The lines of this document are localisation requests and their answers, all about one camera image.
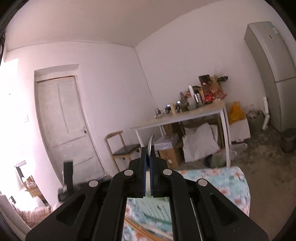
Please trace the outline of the metal spoon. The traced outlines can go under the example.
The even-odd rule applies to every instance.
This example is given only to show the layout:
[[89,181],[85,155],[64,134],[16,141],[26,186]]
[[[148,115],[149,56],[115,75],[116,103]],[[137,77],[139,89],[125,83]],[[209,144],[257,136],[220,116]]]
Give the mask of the metal spoon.
[[154,134],[152,134],[152,136],[149,139],[149,142],[147,144],[147,157],[146,157],[147,167],[149,168],[149,181],[150,181],[151,196],[154,195],[154,176],[153,176],[154,154],[153,154],[153,150],[152,150],[153,149],[153,142],[154,142]]

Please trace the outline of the white door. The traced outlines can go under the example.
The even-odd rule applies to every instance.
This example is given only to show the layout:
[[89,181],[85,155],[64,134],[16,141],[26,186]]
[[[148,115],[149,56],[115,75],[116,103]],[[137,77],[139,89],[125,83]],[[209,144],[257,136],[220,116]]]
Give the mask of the white door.
[[63,163],[73,162],[75,184],[105,176],[84,118],[75,77],[36,84],[36,107],[47,152],[59,179]]

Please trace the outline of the mint green utensil basket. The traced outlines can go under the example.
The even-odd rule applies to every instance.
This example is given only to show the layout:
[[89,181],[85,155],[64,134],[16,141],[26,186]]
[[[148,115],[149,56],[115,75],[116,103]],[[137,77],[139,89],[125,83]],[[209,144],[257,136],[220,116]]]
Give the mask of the mint green utensil basket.
[[144,197],[137,198],[135,201],[146,217],[164,223],[171,223],[171,210],[168,198]]

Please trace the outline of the floral blue tablecloth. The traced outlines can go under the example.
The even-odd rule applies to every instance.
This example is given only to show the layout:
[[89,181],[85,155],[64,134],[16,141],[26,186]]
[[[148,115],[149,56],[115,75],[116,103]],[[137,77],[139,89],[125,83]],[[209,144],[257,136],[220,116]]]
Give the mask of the floral blue tablecloth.
[[[206,179],[241,211],[249,215],[250,190],[245,175],[239,167],[182,170],[179,173],[185,179],[195,182],[201,178]],[[152,197],[149,187],[145,197]],[[156,240],[156,238],[173,240],[172,224],[146,217],[139,209],[135,198],[129,198],[126,204],[122,240]]]

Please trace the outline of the wooden chair dark seat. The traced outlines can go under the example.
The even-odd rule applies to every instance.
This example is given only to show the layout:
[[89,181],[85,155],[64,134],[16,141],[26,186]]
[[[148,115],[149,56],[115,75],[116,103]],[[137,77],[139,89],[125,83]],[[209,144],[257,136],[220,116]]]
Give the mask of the wooden chair dark seat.
[[[105,143],[108,147],[108,150],[109,150],[109,153],[112,157],[112,159],[114,160],[116,166],[117,166],[117,169],[120,171],[120,168],[119,168],[119,164],[117,163],[117,159],[122,159],[122,160],[125,160],[125,159],[128,159],[128,161],[131,161],[131,154],[137,152],[139,153],[140,152],[140,149],[141,149],[141,145],[140,144],[131,144],[131,145],[126,145],[125,144],[125,141],[123,139],[123,131],[117,131],[117,132],[113,132],[113,133],[109,133],[105,138]],[[111,146],[110,146],[110,143],[109,143],[109,139],[115,137],[115,136],[119,136],[120,137],[120,140],[121,140],[121,144],[122,144],[122,147],[120,149],[118,149],[117,151],[113,151],[111,149]]]

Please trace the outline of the cardboard box under table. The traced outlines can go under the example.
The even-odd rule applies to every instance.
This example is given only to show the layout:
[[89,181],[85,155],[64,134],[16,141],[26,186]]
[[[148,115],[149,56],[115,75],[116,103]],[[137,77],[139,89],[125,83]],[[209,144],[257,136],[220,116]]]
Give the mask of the cardboard box under table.
[[180,151],[176,148],[159,150],[159,155],[171,169],[178,168],[182,162]]

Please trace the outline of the white stuffed sack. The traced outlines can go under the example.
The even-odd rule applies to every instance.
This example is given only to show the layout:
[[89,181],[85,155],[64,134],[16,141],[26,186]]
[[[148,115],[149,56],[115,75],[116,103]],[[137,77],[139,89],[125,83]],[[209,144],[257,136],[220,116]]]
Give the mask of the white stuffed sack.
[[182,140],[186,163],[204,159],[220,150],[217,125],[204,123],[197,128],[185,128]]

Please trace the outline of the yellow plastic bag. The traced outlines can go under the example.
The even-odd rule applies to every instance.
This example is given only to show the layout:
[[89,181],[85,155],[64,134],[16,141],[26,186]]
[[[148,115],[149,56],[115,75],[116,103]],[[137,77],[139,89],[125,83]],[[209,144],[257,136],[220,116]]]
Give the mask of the yellow plastic bag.
[[229,112],[228,112],[228,121],[229,124],[236,123],[238,121],[244,120],[245,119],[245,114],[241,109],[241,106],[239,102],[235,101],[233,102]]

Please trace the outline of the white side table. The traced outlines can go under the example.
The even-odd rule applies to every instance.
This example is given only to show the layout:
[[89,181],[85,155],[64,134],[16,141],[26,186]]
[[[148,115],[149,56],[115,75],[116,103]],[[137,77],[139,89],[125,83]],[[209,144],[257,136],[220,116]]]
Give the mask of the white side table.
[[231,160],[230,160],[230,146],[231,146],[231,138],[230,138],[230,126],[227,116],[227,110],[226,110],[226,103],[224,100],[207,104],[204,106],[201,106],[200,108],[193,109],[190,111],[186,111],[184,113],[177,113],[168,115],[163,118],[154,118],[153,120],[146,121],[144,123],[138,124],[136,126],[131,127],[132,130],[135,130],[137,134],[137,138],[139,140],[140,146],[144,147],[145,144],[142,141],[142,137],[139,134],[139,130],[144,130],[148,128],[153,127],[159,127],[163,125],[168,125],[171,123],[178,123],[181,121],[188,121],[188,120],[194,120],[197,118],[202,118],[205,116],[211,116],[218,114],[220,115],[220,120],[222,123],[222,130],[223,130],[223,136],[224,136],[224,144],[225,144],[225,153],[226,153],[226,167],[231,167]]

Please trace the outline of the dark trash bin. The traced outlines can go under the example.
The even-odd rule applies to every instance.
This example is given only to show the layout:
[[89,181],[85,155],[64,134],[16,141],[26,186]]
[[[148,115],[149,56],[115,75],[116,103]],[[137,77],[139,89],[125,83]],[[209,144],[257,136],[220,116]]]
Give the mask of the dark trash bin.
[[295,150],[295,128],[289,128],[281,133],[281,148],[284,152],[289,153]]

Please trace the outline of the silver refrigerator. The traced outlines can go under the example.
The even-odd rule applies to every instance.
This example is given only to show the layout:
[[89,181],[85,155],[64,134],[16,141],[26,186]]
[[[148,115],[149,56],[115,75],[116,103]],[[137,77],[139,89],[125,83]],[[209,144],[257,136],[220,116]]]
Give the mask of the silver refrigerator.
[[284,40],[271,22],[248,24],[244,40],[264,85],[270,123],[279,132],[295,128],[295,65]]

